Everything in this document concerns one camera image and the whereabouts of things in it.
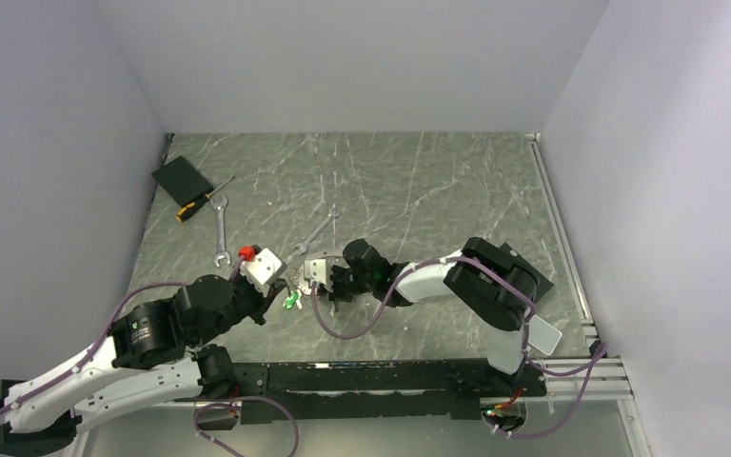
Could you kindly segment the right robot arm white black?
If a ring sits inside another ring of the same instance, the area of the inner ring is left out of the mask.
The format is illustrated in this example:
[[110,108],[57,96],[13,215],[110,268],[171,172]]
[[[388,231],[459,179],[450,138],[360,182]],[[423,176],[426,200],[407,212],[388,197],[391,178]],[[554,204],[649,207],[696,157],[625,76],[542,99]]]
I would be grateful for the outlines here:
[[552,282],[508,244],[472,237],[458,250],[423,262],[391,263],[364,239],[350,242],[345,265],[307,276],[309,293],[333,302],[359,295],[379,301],[379,311],[410,307],[428,299],[455,297],[490,326],[486,381],[508,395],[524,379],[524,354],[552,354],[563,334],[537,314]]

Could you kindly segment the green key tag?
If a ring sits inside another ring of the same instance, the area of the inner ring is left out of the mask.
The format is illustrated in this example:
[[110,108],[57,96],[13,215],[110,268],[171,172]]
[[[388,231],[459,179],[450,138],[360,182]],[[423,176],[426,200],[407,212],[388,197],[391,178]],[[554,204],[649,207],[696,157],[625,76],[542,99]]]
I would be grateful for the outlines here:
[[283,302],[283,308],[284,309],[292,309],[295,307],[296,302],[299,299],[299,294],[297,292],[293,292],[284,300]]

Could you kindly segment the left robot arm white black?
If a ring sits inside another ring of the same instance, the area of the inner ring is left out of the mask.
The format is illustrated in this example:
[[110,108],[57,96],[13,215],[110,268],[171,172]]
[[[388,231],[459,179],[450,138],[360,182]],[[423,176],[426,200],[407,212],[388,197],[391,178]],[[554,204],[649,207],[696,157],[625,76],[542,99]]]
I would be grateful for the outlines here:
[[265,314],[285,288],[261,292],[248,279],[205,275],[174,294],[116,310],[100,336],[27,381],[0,380],[0,454],[46,456],[94,427],[182,399],[225,401],[241,389],[226,348],[213,339]]

